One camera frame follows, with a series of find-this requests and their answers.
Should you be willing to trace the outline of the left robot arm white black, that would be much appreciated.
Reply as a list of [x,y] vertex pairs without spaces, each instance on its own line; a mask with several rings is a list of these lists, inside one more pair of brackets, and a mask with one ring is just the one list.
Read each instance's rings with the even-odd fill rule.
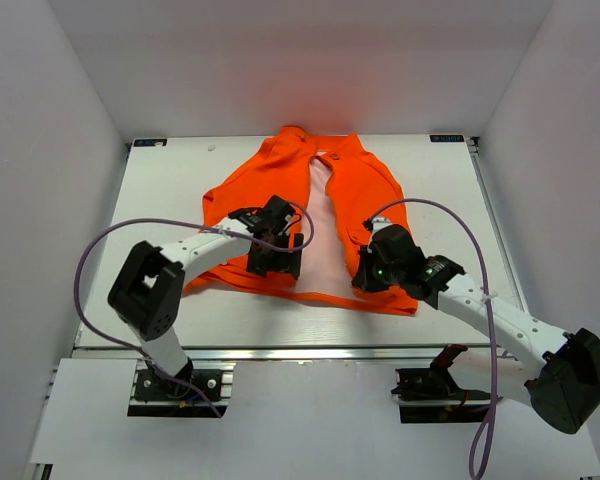
[[184,287],[239,258],[238,271],[256,281],[274,274],[297,279],[304,236],[293,234],[291,225],[298,213],[297,205],[274,195],[264,206],[234,210],[189,238],[132,247],[107,302],[153,362],[157,387],[168,398],[182,398],[191,387],[192,362],[173,328]]

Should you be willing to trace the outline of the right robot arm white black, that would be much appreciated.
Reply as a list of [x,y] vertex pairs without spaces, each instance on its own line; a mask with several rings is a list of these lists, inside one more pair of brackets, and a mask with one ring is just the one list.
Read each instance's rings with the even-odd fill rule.
[[359,250],[353,285],[365,293],[392,287],[481,332],[493,333],[505,360],[446,346],[426,369],[402,379],[394,392],[405,402],[461,404],[471,392],[531,407],[554,429],[575,434],[600,405],[600,338],[546,324],[483,292],[464,268],[442,255],[427,257],[403,226],[380,217],[367,220],[371,234]]

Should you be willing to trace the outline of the right blue table label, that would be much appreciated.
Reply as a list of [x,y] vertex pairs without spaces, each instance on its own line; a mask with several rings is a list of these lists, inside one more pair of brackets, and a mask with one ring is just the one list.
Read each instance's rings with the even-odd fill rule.
[[430,134],[429,140],[432,143],[464,143],[463,135],[459,134]]

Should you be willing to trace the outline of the blue table label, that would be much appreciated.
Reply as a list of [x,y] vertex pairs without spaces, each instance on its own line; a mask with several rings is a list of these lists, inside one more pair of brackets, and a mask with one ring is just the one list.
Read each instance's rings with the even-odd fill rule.
[[155,148],[164,147],[167,145],[166,138],[146,138],[146,139],[135,139],[132,146],[134,148]]
[[464,143],[463,135],[459,134],[430,134],[429,140],[432,143]]

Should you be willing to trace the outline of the left blue table label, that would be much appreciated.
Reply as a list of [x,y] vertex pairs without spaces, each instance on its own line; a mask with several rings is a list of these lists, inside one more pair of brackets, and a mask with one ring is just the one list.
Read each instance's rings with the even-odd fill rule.
[[167,145],[166,138],[146,138],[146,139],[135,139],[132,146],[134,148],[155,148],[164,147]]

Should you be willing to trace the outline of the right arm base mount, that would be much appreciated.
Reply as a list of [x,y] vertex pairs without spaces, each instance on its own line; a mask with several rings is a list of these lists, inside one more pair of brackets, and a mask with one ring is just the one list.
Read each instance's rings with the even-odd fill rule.
[[450,367],[468,351],[466,346],[446,346],[427,367],[396,370],[396,386],[391,390],[397,401],[402,424],[481,423],[489,408],[489,394],[458,386]]

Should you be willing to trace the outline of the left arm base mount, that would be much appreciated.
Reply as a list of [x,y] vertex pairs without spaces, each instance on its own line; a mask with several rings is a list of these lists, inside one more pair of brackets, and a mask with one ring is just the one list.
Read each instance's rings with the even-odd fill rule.
[[235,365],[194,361],[183,380],[160,376],[146,361],[136,363],[127,407],[128,417],[221,418],[232,394]]

